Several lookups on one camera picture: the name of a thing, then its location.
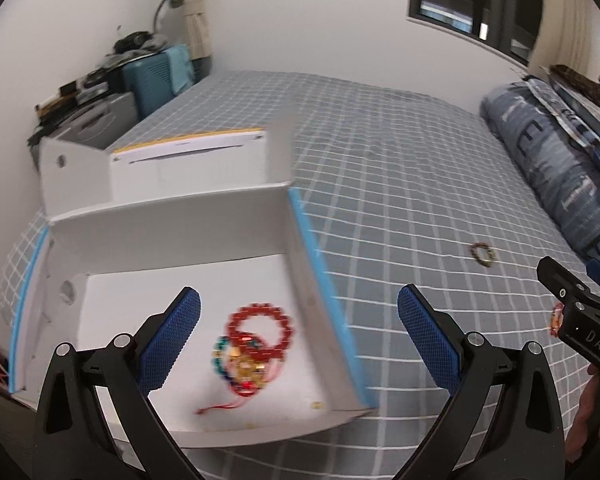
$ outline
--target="beaded bracelet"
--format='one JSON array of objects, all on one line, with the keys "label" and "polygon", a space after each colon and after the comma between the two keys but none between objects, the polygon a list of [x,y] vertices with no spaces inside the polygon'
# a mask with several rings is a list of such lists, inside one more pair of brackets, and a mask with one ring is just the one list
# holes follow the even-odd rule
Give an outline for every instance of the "beaded bracelet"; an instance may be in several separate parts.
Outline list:
[{"label": "beaded bracelet", "polygon": [[[243,321],[254,316],[272,317],[279,323],[282,336],[274,347],[268,347],[254,333],[238,330]],[[280,373],[285,351],[294,332],[290,321],[280,307],[270,303],[252,303],[232,314],[226,326],[227,334],[220,336],[214,346],[212,363],[216,373],[228,383],[238,400],[202,408],[196,413],[203,415],[208,410],[238,408],[275,379]]]},{"label": "beaded bracelet", "polygon": [[[282,328],[282,337],[273,348],[267,346],[254,346],[253,338],[248,332],[241,332],[238,327],[243,321],[254,316],[269,316],[275,319]],[[249,306],[242,307],[238,312],[229,318],[227,324],[227,335],[234,346],[247,353],[254,361],[262,363],[271,359],[284,359],[284,352],[288,348],[293,335],[293,329],[289,326],[289,317],[282,313],[278,306],[272,306],[270,303],[251,303]]]},{"label": "beaded bracelet", "polygon": [[549,332],[552,336],[558,337],[558,332],[560,327],[562,326],[562,310],[564,309],[564,305],[561,301],[558,301],[554,305],[554,309],[551,312],[551,321],[549,323]]},{"label": "beaded bracelet", "polygon": [[[487,258],[482,258],[480,254],[478,254],[478,249],[484,249],[487,251]],[[471,252],[471,256],[474,258],[474,260],[483,267],[491,267],[496,261],[496,251],[494,251],[493,247],[485,242],[471,244],[469,251]]]}]

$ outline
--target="white box lid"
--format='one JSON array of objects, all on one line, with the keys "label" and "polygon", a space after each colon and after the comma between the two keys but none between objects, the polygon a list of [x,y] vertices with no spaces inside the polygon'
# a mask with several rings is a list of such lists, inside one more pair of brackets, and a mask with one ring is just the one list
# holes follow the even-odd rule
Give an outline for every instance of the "white box lid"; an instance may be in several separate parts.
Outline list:
[{"label": "white box lid", "polygon": [[44,138],[42,195],[51,224],[61,218],[162,198],[293,181],[295,113],[266,128],[193,132],[107,153]]}]

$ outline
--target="curtain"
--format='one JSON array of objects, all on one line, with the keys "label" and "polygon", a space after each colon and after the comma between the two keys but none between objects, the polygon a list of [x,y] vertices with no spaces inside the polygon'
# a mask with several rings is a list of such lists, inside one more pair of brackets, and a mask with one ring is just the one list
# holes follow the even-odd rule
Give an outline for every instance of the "curtain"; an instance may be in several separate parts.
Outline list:
[{"label": "curtain", "polygon": [[211,56],[205,0],[185,0],[184,19],[191,59]]},{"label": "curtain", "polygon": [[591,51],[591,0],[542,0],[542,21],[528,71],[545,77],[543,68],[564,64],[587,73]]}]

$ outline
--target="grid patterned bedsheet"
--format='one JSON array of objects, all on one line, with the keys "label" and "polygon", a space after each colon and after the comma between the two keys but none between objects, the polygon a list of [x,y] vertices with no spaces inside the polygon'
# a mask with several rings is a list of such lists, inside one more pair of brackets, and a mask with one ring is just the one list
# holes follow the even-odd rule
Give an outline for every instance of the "grid patterned bedsheet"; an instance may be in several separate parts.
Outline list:
[{"label": "grid patterned bedsheet", "polygon": [[[549,336],[555,300],[537,282],[535,268],[549,255],[590,280],[477,116],[412,92],[313,75],[238,72],[204,80],[111,149],[263,126],[289,101],[299,110],[296,184],[379,409],[288,442],[187,450],[197,468],[221,480],[392,478],[447,398],[397,317],[397,294],[407,283],[416,283],[462,329],[478,330],[493,344],[540,342],[570,427],[587,363]],[[480,241],[496,249],[490,268],[469,254],[469,245]],[[492,393],[461,462],[484,437],[497,398]]]}]

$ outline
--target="open box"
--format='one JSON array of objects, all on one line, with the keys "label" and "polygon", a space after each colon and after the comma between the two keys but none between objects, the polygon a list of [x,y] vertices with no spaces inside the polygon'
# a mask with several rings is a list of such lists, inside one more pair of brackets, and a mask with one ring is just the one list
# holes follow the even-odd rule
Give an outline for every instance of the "open box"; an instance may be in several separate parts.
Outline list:
[{"label": "open box", "polygon": [[[45,139],[49,228],[14,324],[14,394],[36,405],[58,344],[105,346],[191,286],[202,300],[200,321],[164,386],[149,394],[180,446],[282,440],[367,413],[352,335],[291,186],[291,136],[287,118],[266,130],[111,155]],[[250,303],[271,303],[291,318],[282,371],[243,406],[198,415],[237,399],[215,372],[212,351],[229,316]],[[263,316],[244,330],[268,344],[280,336]],[[104,389],[100,400],[113,436],[126,440]]]}]

